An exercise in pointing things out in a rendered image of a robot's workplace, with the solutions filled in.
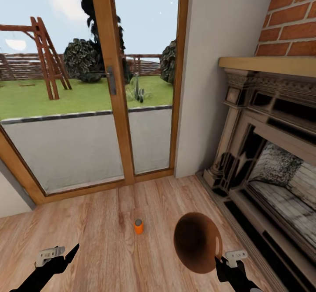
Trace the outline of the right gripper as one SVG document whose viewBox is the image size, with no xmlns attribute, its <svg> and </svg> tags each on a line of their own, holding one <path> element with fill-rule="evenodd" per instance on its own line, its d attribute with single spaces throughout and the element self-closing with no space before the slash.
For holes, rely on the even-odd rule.
<svg viewBox="0 0 316 292">
<path fill-rule="evenodd" d="M 216 269 L 217 269 L 217 275 L 220 282 L 226 282 L 228 281 L 233 289 L 235 280 L 238 276 L 246 276 L 244 263 L 241 260 L 237 261 L 237 267 L 230 267 L 227 265 L 228 259 L 226 257 L 222 257 L 221 261 L 215 257 L 216 261 Z"/>
</svg>

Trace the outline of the can of soda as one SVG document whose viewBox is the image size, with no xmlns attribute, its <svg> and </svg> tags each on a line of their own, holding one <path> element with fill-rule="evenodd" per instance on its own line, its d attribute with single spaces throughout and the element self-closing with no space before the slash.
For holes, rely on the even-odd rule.
<svg viewBox="0 0 316 292">
<path fill-rule="evenodd" d="M 137 219 L 134 223 L 135 231 L 137 234 L 141 234 L 144 230 L 143 221 L 141 219 Z"/>
</svg>

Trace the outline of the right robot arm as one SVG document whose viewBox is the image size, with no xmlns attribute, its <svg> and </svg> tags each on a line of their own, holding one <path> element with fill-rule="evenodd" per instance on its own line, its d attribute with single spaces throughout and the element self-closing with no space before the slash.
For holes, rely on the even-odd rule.
<svg viewBox="0 0 316 292">
<path fill-rule="evenodd" d="M 246 250 L 240 249 L 225 252 L 221 261 L 215 257 L 218 279 L 220 282 L 228 281 L 236 292 L 263 292 L 253 281 L 246 278 L 244 263 L 238 259 L 247 256 Z"/>
</svg>

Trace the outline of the trash can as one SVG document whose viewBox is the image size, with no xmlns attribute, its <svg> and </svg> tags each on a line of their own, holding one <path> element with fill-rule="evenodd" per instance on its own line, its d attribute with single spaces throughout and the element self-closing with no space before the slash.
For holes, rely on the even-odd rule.
<svg viewBox="0 0 316 292">
<path fill-rule="evenodd" d="M 216 254 L 216 237 L 219 253 Z M 207 274 L 216 269 L 215 257 L 220 261 L 223 242 L 217 225 L 207 215 L 189 212 L 180 217 L 173 231 L 173 245 L 180 262 L 191 272 Z"/>
</svg>

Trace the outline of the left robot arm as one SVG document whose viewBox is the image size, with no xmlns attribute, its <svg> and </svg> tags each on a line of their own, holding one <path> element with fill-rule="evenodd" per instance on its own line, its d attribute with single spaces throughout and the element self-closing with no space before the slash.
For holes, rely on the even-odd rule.
<svg viewBox="0 0 316 292">
<path fill-rule="evenodd" d="M 10 292 L 40 292 L 54 274 L 63 273 L 79 249 L 79 244 L 65 257 L 65 247 L 38 251 L 34 272 L 18 288 Z"/>
</svg>

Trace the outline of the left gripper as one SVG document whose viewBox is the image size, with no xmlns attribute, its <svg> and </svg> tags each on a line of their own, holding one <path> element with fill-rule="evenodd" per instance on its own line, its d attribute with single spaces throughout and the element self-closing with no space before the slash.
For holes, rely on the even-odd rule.
<svg viewBox="0 0 316 292">
<path fill-rule="evenodd" d="M 63 273 L 65 271 L 68 263 L 72 262 L 78 249 L 79 244 L 65 257 L 65 259 L 62 255 L 51 258 L 51 260 L 46 262 L 43 267 L 36 267 L 34 272 L 27 279 L 35 280 L 39 286 L 40 292 L 54 274 Z"/>
</svg>

